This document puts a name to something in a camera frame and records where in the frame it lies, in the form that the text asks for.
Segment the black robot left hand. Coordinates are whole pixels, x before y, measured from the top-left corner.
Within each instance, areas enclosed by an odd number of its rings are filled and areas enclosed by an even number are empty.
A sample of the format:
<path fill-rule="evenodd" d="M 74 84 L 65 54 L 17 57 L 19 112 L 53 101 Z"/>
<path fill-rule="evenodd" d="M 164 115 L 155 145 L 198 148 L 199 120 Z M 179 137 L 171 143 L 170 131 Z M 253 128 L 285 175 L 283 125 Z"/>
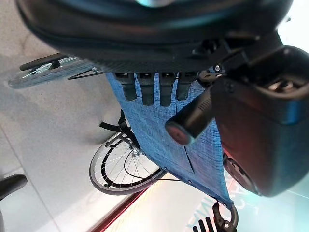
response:
<path fill-rule="evenodd" d="M 309 55 L 290 0 L 18 0 L 29 30 L 107 73 L 151 161 L 227 199 L 223 171 L 272 197 L 309 171 Z"/>

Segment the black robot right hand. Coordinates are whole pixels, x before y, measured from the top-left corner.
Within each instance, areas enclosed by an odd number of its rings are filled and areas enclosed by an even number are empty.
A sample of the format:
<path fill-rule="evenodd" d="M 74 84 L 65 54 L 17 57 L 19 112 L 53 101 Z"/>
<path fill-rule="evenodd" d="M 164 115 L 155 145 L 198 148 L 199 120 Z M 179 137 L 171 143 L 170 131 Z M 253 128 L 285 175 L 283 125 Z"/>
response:
<path fill-rule="evenodd" d="M 192 226 L 192 232 L 217 232 L 215 225 L 215 217 L 199 218 Z"/>

